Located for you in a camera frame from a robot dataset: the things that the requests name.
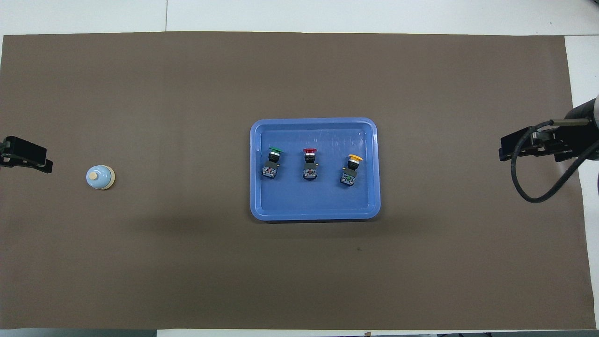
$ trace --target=black clamp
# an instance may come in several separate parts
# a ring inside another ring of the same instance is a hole
[[[30,167],[44,173],[52,172],[52,161],[46,159],[46,148],[15,136],[8,136],[0,144],[0,166]]]

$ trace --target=white table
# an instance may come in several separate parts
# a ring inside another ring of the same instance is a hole
[[[599,5],[591,0],[2,0],[0,34],[157,31],[566,35],[573,106],[599,93]],[[561,118],[548,115],[547,118]],[[599,325],[599,161],[579,169]],[[159,330],[160,337],[340,336],[365,330]],[[373,335],[447,333],[372,330]]]

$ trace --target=black cable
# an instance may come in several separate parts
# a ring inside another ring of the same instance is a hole
[[[532,135],[538,129],[549,125],[553,125],[553,121],[543,122],[530,128],[525,134],[522,135],[520,140],[518,140],[518,142],[516,143],[516,147],[514,148],[514,153],[512,154],[512,161],[510,165],[510,171],[512,173],[512,182],[514,183],[514,187],[516,187],[516,190],[522,196],[522,198],[524,198],[524,200],[530,203],[542,203],[543,201],[551,198],[557,191],[559,191],[559,189],[562,186],[564,186],[565,182],[568,181],[568,179],[574,174],[576,169],[578,169],[578,166],[580,166],[582,162],[584,162],[593,152],[599,149],[599,140],[597,140],[578,156],[578,158],[572,163],[572,165],[570,165],[570,167],[564,172],[564,174],[562,174],[562,176],[559,177],[558,181],[553,185],[552,188],[550,188],[547,191],[547,193],[541,195],[538,198],[533,198],[530,195],[526,194],[526,192],[524,192],[524,190],[520,186],[520,183],[518,182],[518,177],[516,175],[516,159],[520,154],[520,151],[522,150],[522,145],[524,145],[524,142],[528,139],[528,137],[530,137],[530,135]]]

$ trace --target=brown table mat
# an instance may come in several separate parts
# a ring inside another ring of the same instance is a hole
[[[563,37],[6,36],[2,132],[55,166],[1,170],[0,327],[593,329],[577,175],[529,204],[497,154],[570,108]],[[377,217],[251,216],[255,121],[358,116]],[[522,183],[565,165],[523,158]]]

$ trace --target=tray rim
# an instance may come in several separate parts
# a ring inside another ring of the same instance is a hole
[[[367,213],[351,213],[346,212],[343,217],[333,215],[312,215],[305,213],[290,214],[289,216],[263,214],[258,211],[256,205],[256,167],[254,165],[256,161],[255,138],[256,132],[259,127],[263,125],[296,125],[296,124],[340,124],[340,123],[362,123],[367,124],[372,130],[373,137],[373,173],[374,173],[374,187],[376,189],[374,193],[374,207],[369,209]],[[256,121],[250,129],[250,211],[252,215],[261,221],[320,221],[320,220],[367,220],[375,217],[381,208],[380,199],[380,174],[379,174],[379,142],[378,142],[378,130],[374,121],[366,117],[332,117],[332,118],[278,118],[278,119],[260,119]]]

